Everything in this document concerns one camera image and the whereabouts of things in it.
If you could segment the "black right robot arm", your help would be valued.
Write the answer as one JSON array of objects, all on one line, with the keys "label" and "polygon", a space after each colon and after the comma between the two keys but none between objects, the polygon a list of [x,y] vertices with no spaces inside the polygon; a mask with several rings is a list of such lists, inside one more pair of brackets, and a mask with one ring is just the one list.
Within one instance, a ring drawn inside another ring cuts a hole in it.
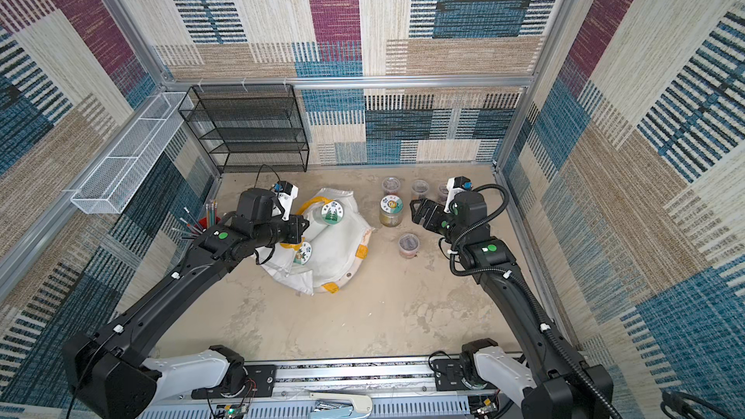
[{"label": "black right robot arm", "polygon": [[508,205],[488,211],[484,186],[456,188],[445,204],[411,201],[413,223],[436,233],[449,245],[444,253],[450,273],[471,277],[492,299],[525,355],[519,363],[502,355],[490,341],[463,349],[466,372],[477,383],[491,384],[515,403],[525,418],[617,418],[613,381],[607,369],[591,366],[564,337],[525,281],[508,246],[491,234],[490,222]]}]

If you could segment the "clear seed jar red contents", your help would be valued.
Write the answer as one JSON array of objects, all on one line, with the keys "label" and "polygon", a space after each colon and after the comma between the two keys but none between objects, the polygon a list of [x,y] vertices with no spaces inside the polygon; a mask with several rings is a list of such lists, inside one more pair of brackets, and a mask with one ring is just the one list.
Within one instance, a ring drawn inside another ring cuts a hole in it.
[{"label": "clear seed jar red contents", "polygon": [[430,185],[426,180],[417,178],[411,183],[411,199],[421,200],[426,199],[430,190]]}]

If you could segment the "white canvas tote bag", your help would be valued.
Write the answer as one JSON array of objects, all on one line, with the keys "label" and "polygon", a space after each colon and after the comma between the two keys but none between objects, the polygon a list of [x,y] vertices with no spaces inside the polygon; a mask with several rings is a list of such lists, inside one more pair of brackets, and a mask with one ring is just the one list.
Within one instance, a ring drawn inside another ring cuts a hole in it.
[{"label": "white canvas tote bag", "polygon": [[[342,203],[345,209],[345,217],[337,225],[327,225],[319,216],[320,208],[331,201]],[[351,191],[323,188],[300,207],[299,213],[310,221],[302,242],[260,248],[261,268],[275,281],[302,294],[336,293],[366,259],[374,228],[362,217]],[[312,258],[301,266],[293,259],[303,242],[312,244]]]}]

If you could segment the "clear seed jar brown contents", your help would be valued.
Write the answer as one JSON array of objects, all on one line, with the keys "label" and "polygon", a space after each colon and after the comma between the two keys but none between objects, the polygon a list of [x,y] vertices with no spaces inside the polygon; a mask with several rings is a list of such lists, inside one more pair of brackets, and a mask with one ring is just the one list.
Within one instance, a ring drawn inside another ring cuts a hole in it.
[{"label": "clear seed jar brown contents", "polygon": [[398,242],[399,254],[405,259],[412,259],[417,256],[420,249],[420,240],[415,234],[403,234]]}]

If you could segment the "clear plastic seed jar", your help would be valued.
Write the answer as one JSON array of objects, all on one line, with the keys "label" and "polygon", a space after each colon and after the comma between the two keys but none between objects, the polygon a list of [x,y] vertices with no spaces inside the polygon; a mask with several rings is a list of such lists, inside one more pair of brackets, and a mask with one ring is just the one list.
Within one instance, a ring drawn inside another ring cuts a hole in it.
[{"label": "clear plastic seed jar", "polygon": [[396,177],[388,177],[382,180],[381,187],[385,196],[399,195],[402,183]]}]

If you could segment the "clear seed jar dark contents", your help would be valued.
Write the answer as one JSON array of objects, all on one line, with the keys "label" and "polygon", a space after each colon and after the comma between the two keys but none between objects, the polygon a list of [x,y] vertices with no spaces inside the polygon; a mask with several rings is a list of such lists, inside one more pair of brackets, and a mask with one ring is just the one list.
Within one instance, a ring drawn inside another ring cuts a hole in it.
[{"label": "clear seed jar dark contents", "polygon": [[448,194],[449,189],[447,187],[447,184],[440,184],[438,186],[438,201],[441,204],[445,204],[447,202]]}]

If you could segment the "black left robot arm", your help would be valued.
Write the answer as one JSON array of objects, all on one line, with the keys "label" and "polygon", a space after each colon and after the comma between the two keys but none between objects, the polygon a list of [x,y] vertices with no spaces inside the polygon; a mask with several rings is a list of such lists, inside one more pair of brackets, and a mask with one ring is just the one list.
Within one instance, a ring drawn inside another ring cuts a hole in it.
[{"label": "black left robot arm", "polygon": [[74,398],[101,418],[135,418],[154,400],[162,372],[146,367],[151,349],[211,286],[259,248],[298,244],[310,223],[302,215],[251,222],[228,213],[199,235],[180,264],[139,301],[93,334],[62,347]]}]

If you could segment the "green label seed jar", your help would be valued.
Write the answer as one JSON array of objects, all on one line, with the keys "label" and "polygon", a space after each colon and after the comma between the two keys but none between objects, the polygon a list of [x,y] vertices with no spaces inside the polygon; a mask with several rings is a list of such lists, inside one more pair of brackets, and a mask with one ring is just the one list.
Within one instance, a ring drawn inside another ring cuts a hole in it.
[{"label": "green label seed jar", "polygon": [[379,220],[385,227],[397,227],[404,218],[404,203],[400,196],[390,194],[384,196],[379,203]]}]

